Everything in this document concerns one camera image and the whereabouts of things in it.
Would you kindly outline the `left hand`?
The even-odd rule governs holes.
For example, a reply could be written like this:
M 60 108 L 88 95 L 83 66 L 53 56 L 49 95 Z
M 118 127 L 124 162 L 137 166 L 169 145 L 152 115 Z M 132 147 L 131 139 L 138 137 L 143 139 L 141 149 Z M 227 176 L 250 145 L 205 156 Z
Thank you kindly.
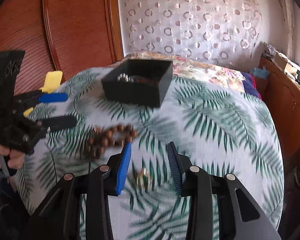
M 6 146 L 2 146 L 0 144 L 0 157 L 5 157 L 5 156 L 8 156 L 10 158 L 7 163 L 8 167 L 15 170 L 21 168 L 25 160 L 24 153 L 17 150 L 11 150 Z

